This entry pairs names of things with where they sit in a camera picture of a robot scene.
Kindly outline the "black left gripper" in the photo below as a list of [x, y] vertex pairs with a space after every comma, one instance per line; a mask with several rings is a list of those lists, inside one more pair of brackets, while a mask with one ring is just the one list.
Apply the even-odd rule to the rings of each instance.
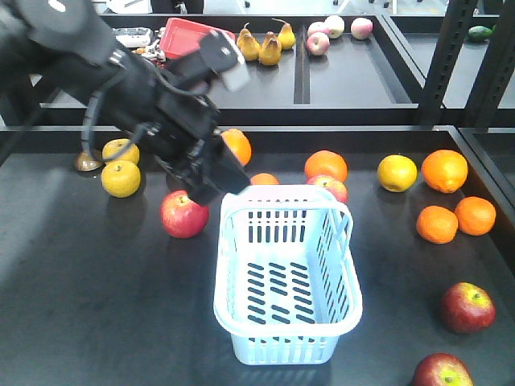
[[214, 133], [216, 115], [203, 97], [155, 92], [138, 98], [138, 142], [201, 205], [250, 185], [240, 161]]

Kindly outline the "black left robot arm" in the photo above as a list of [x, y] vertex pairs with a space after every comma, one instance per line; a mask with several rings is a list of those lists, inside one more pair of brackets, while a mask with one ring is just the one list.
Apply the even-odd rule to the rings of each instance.
[[130, 133], [200, 204], [235, 193], [247, 179], [216, 131], [218, 110], [194, 85], [219, 67], [200, 51], [181, 71], [158, 68], [124, 47], [87, 1], [4, 1], [1, 86], [30, 74], [47, 77], [86, 106], [82, 143], [106, 120]]

